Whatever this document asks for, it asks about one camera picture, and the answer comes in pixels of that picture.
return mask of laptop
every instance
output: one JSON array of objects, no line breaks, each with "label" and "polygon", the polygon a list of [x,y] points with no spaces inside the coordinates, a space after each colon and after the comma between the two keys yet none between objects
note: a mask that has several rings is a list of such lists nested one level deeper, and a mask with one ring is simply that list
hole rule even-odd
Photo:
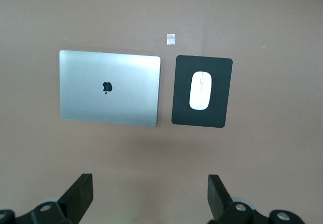
[{"label": "laptop", "polygon": [[159,57],[61,50],[61,117],[155,127],[159,75]]}]

